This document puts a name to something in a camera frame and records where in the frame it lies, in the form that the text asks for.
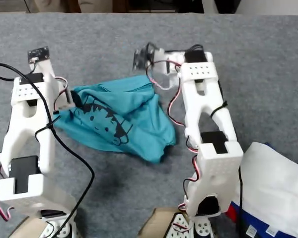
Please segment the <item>cardboard piece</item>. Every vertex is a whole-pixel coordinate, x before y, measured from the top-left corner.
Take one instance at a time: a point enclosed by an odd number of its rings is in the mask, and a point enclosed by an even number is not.
[[[138,232],[138,238],[164,238],[178,208],[155,208],[151,217]]]
[[[9,235],[9,238],[36,238],[40,237],[46,227],[46,223],[38,218],[26,218]]]

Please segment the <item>gray carpet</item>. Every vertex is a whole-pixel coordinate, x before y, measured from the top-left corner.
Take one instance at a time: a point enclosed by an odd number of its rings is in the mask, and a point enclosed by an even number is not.
[[[69,79],[71,86],[136,74],[131,70],[133,52],[147,41],[165,49],[203,44],[214,54],[243,149],[252,141],[268,141],[298,163],[298,16],[0,14],[0,62],[28,72],[27,50],[48,45],[56,74]],[[11,83],[0,81],[0,149],[11,90]],[[164,109],[173,93],[161,93]],[[182,100],[172,113],[183,119]],[[208,118],[202,119],[202,130],[215,127]],[[134,238],[154,207],[182,201],[182,180],[193,173],[192,154],[185,148],[182,128],[176,129],[178,144],[167,150],[159,165],[92,150],[60,132],[96,172],[77,216],[85,237]],[[35,153],[34,145],[30,143],[26,153]],[[59,145],[56,167],[57,183],[78,198],[89,180],[87,169]],[[0,238],[7,237],[22,218],[13,212],[9,223],[0,219]],[[225,216],[216,219],[216,226],[220,237],[236,237]]]

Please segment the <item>teal cloth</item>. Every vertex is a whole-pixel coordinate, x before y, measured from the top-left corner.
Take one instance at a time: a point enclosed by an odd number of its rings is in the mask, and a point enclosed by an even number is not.
[[[61,111],[55,123],[74,140],[97,150],[129,152],[158,163],[175,131],[146,76],[74,89],[82,108]]]

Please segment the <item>red and white wire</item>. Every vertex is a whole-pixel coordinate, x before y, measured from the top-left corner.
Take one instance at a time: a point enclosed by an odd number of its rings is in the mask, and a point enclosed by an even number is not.
[[[4,175],[3,175],[2,171],[1,171],[1,169],[2,169],[2,165],[0,165],[0,175],[1,175],[1,177],[4,179]],[[14,207],[9,207],[9,208],[7,209],[7,211],[5,212],[5,211],[1,208],[1,206],[0,206],[0,216],[1,216],[2,219],[4,219],[6,222],[8,222],[8,221],[11,219],[10,210],[12,210],[12,209],[14,209]]]
[[[6,222],[8,222],[11,219],[10,210],[14,209],[14,207],[9,207],[6,212],[0,207],[0,216],[2,219],[4,219]]]
[[[192,229],[193,225],[190,225],[189,227],[185,227],[183,225],[177,224],[177,223],[172,223],[172,228],[176,231],[176,232],[180,232],[180,233],[185,233],[185,232],[189,232]]]
[[[63,77],[58,76],[58,77],[55,77],[55,79],[60,79],[60,80],[62,80],[63,82],[65,82],[65,86],[64,86],[64,89],[60,91],[59,95],[57,96],[57,98],[56,98],[55,101],[54,101],[54,104],[53,104],[53,109],[54,109],[54,111],[55,111],[55,103],[56,103],[56,101],[57,101],[58,98],[59,98],[59,97],[60,97],[60,96],[67,90],[68,85],[69,85],[68,81],[67,81],[65,78],[63,78]]]
[[[186,209],[183,208],[183,207],[185,207],[185,203],[181,203],[181,204],[179,204],[178,209],[179,209],[181,212],[185,212]]]
[[[161,62],[168,62],[168,63],[172,63],[174,64],[174,66],[181,66],[181,64],[175,62],[175,61],[172,61],[172,60],[158,60],[158,61],[155,61],[153,63],[150,63],[147,68],[146,68],[146,75],[148,77],[148,79],[150,80],[151,83],[153,83],[154,85],[156,85],[158,88],[160,88],[161,90],[170,90],[173,85],[169,84],[169,87],[165,88],[163,86],[161,86],[159,83],[157,83],[157,81],[154,80],[154,78],[152,78],[151,76],[149,76],[149,73],[148,73],[148,70],[152,68],[152,66],[155,64],[155,63],[161,63]]]
[[[185,125],[184,125],[183,123],[176,121],[176,120],[170,115],[172,105],[173,105],[173,103],[175,102],[175,100],[179,97],[180,92],[181,92],[181,80],[180,80],[180,78],[179,78],[179,87],[178,87],[177,92],[175,93],[175,95],[173,96],[173,98],[171,99],[171,101],[169,102],[169,105],[168,105],[168,108],[167,108],[167,114],[168,114],[168,117],[170,118],[170,120],[171,120],[174,124],[185,127]]]
[[[185,193],[185,196],[188,198],[188,193],[185,189],[185,181],[191,181],[191,182],[196,182],[200,179],[200,171],[198,169],[198,164],[197,164],[197,161],[196,159],[198,158],[197,155],[193,156],[192,157],[192,165],[193,165],[193,168],[194,168],[194,171],[195,171],[195,174],[196,174],[196,178],[186,178],[184,181],[183,181],[183,190],[184,190],[184,193]]]

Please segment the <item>wire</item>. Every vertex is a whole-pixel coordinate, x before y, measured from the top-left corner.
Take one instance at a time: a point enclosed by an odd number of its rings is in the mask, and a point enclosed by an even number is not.
[[[185,207],[185,203],[181,203],[181,204],[178,205],[178,209],[179,209],[181,212],[185,212],[185,211],[186,211],[186,209],[183,208],[183,207]]]
[[[195,45],[193,45],[193,46],[191,46],[189,49],[187,49],[186,51],[195,51],[195,50],[197,50],[197,49],[200,49],[200,50],[204,50],[204,48],[203,48],[203,46],[202,45],[200,45],[200,44],[195,44]]]
[[[240,191],[239,191],[239,213],[238,213],[238,236],[239,238],[243,238],[243,227],[242,227],[242,213],[243,213],[243,180],[242,180],[242,173],[241,168],[238,168],[238,178],[240,184]]]
[[[168,108],[167,108],[167,114],[168,114],[168,117],[172,120],[172,122],[173,122],[174,124],[185,127],[184,123],[181,123],[181,122],[176,121],[176,120],[170,115],[171,107],[172,107],[173,103],[175,102],[175,100],[179,97],[180,92],[181,92],[181,80],[180,80],[180,78],[179,78],[179,86],[178,86],[177,92],[175,93],[175,95],[173,96],[173,98],[172,98],[172,99],[170,100],[170,102],[169,102],[169,105],[168,105]]]
[[[31,13],[30,8],[29,8],[28,3],[26,2],[26,0],[24,0],[24,3],[25,3],[26,8],[28,9],[29,13]]]
[[[198,170],[198,165],[197,165],[197,161],[196,161],[197,157],[198,157],[197,155],[195,155],[195,156],[192,157],[192,165],[193,165],[193,168],[194,168],[194,171],[195,171],[195,174],[197,175],[197,177],[196,178],[186,178],[183,181],[183,183],[182,183],[182,185],[183,185],[183,191],[184,191],[184,194],[185,194],[185,196],[186,196],[187,199],[189,199],[189,197],[188,197],[187,191],[185,189],[185,181],[196,182],[200,178],[200,172]]]
[[[49,225],[51,225],[51,226],[53,227],[52,232],[51,232],[47,237],[44,237],[44,238],[49,238],[49,237],[53,234],[55,227],[54,227],[53,224],[50,223],[50,222],[46,222],[46,223],[49,224]]]
[[[152,77],[149,76],[148,70],[151,69],[154,66],[155,63],[160,63],[160,62],[172,63],[175,66],[181,66],[181,64],[179,64],[177,62],[174,62],[172,60],[158,60],[158,61],[155,61],[155,62],[151,62],[149,60],[149,62],[150,62],[150,64],[146,67],[146,76],[148,77],[148,79],[150,80],[150,82],[153,83],[153,84],[155,84],[158,88],[160,88],[160,89],[162,89],[164,91],[167,91],[167,90],[171,89],[172,88],[172,85],[169,85],[169,87],[165,88],[165,87],[162,87],[160,84],[158,84]]]
[[[58,98],[61,96],[62,93],[66,92],[66,90],[67,90],[67,88],[68,88],[68,85],[69,85],[68,81],[67,81],[65,78],[63,78],[63,77],[55,77],[55,79],[60,79],[60,80],[62,80],[63,82],[65,82],[65,87],[64,87],[64,89],[59,93],[59,95],[57,96],[57,98],[56,98],[55,101],[54,101],[54,104],[53,104],[53,110],[54,110],[54,111],[56,110],[56,109],[55,109],[56,101],[58,100]]]
[[[188,148],[188,150],[189,151],[191,151],[191,152],[193,152],[193,153],[197,153],[199,150],[198,149],[194,149],[194,148],[192,148],[190,145],[189,145],[189,136],[187,137],[187,140],[185,141],[185,145],[187,146],[187,148]]]
[[[55,122],[57,122],[60,118],[61,118],[61,116],[58,116],[57,118],[55,118],[55,119],[52,121],[51,124],[47,124],[45,127],[41,128],[41,129],[39,129],[39,130],[37,130],[37,131],[34,133],[34,138],[36,139],[36,141],[38,141],[38,138],[37,138],[38,133],[44,131],[45,129],[50,128],[51,125],[53,125]]]
[[[193,225],[190,225],[189,227],[185,227],[183,225],[180,225],[180,224],[177,224],[177,223],[172,223],[172,228],[176,231],[176,232],[180,232],[180,233],[185,233],[185,232],[188,232],[189,230],[191,230],[193,227]]]
[[[29,72],[29,74],[32,74],[34,72],[34,70],[36,68],[36,65],[37,65],[37,62],[34,63],[34,67],[31,70],[31,72]],[[4,78],[4,77],[1,77],[0,76],[0,80],[7,81],[7,82],[13,82],[14,81],[14,78]]]
[[[89,165],[89,163],[84,160],[80,155],[78,155],[77,153],[75,153],[73,150],[71,150],[57,135],[55,129],[53,128],[52,125],[52,117],[47,105],[47,102],[44,98],[44,96],[42,95],[42,93],[40,92],[40,90],[35,86],[35,84],[23,73],[21,73],[19,70],[17,70],[16,68],[12,67],[11,65],[5,64],[5,63],[0,63],[1,67],[5,67],[8,68],[14,72],[16,72],[18,75],[20,75],[22,78],[24,78],[25,80],[28,81],[28,83],[34,88],[34,90],[38,93],[38,95],[40,96],[43,104],[44,104],[44,108],[46,111],[46,115],[48,117],[48,121],[50,124],[50,130],[53,133],[55,139],[60,143],[60,145],[62,145],[64,147],[64,149],[66,149],[70,154],[72,154],[73,156],[75,156],[77,159],[79,159],[90,171],[91,173],[91,178],[90,181],[88,183],[88,185],[86,186],[86,189],[84,190],[84,192],[82,193],[82,195],[80,196],[79,200],[77,201],[75,207],[73,208],[73,210],[71,211],[71,213],[68,215],[68,217],[66,218],[66,220],[63,222],[63,224],[60,226],[60,228],[56,231],[56,233],[51,237],[51,238],[56,238],[56,236],[60,233],[60,231],[63,229],[63,227],[67,224],[67,222],[72,218],[73,214],[75,213],[75,211],[77,210],[78,206],[80,205],[80,203],[82,202],[82,200],[84,199],[84,197],[86,196],[87,192],[89,191],[94,179],[95,179],[95,172],[93,170],[93,168]]]
[[[0,216],[5,222],[8,222],[11,219],[10,210],[14,209],[14,207],[9,207],[6,212],[0,207]]]

